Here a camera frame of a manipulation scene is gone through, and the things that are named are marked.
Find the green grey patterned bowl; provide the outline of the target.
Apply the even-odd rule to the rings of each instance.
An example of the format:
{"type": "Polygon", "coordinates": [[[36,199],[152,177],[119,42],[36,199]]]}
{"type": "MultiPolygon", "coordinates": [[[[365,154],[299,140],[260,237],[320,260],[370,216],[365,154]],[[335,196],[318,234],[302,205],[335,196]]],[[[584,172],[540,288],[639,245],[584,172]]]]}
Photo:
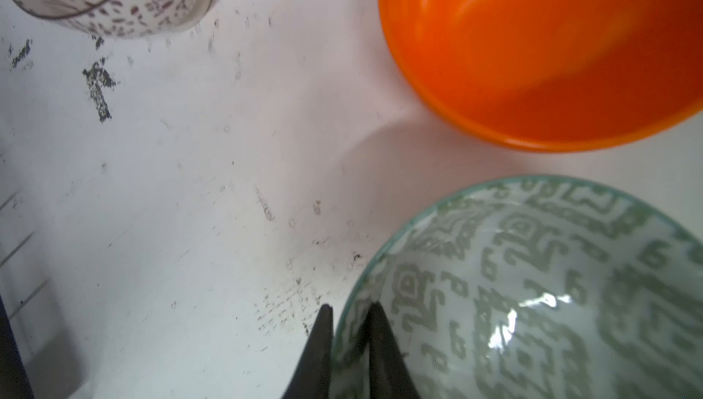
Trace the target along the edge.
{"type": "Polygon", "coordinates": [[[701,242],[602,184],[509,177],[406,223],[346,302],[334,398],[369,395],[374,303],[425,398],[702,395],[701,242]]]}

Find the orange plastic bowl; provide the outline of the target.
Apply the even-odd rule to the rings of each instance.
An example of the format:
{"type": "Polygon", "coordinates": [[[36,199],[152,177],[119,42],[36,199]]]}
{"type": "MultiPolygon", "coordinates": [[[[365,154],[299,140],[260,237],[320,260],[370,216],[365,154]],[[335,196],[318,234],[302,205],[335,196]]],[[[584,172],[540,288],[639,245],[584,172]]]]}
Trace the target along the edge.
{"type": "Polygon", "coordinates": [[[702,0],[377,0],[437,115],[535,152],[629,144],[702,109],[702,0]]]}

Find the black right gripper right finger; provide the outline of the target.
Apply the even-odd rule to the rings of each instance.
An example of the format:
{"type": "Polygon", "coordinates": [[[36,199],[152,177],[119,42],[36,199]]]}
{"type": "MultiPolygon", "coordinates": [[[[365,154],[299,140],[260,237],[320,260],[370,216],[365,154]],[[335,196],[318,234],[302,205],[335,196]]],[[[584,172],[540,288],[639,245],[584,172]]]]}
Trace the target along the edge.
{"type": "Polygon", "coordinates": [[[420,395],[406,369],[383,306],[374,303],[367,314],[369,395],[371,398],[414,398],[420,395]]]}

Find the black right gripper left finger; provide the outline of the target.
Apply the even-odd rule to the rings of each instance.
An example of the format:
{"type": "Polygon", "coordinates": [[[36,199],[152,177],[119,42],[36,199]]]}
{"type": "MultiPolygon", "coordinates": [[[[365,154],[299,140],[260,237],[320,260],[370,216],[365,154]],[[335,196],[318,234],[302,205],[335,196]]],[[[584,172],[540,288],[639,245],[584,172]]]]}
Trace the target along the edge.
{"type": "Polygon", "coordinates": [[[331,385],[333,309],[322,305],[283,399],[328,399],[331,385]]]}

